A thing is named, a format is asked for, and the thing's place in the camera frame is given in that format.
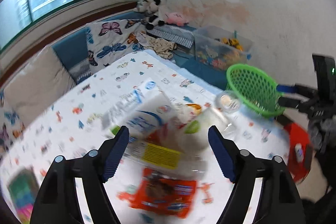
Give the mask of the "right gloved hand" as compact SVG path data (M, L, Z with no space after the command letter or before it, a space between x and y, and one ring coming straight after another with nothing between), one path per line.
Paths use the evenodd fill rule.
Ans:
M308 134L313 148L325 153L328 147L335 146L335 116L324 120L310 120Z

